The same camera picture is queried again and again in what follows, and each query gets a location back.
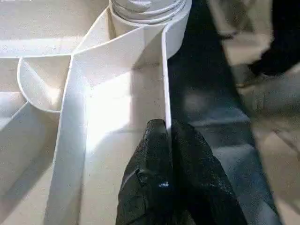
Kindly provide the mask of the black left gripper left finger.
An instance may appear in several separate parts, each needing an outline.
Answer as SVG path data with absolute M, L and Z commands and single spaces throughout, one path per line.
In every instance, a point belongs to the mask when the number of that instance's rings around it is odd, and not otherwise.
M 174 194 L 165 121 L 150 120 L 124 171 L 115 223 L 167 225 L 172 220 Z

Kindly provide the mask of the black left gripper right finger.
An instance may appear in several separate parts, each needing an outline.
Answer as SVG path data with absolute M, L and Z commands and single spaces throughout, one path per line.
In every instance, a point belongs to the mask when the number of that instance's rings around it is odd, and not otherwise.
M 190 124 L 172 122 L 172 159 L 180 201 L 195 224 L 247 224 L 220 161 Z

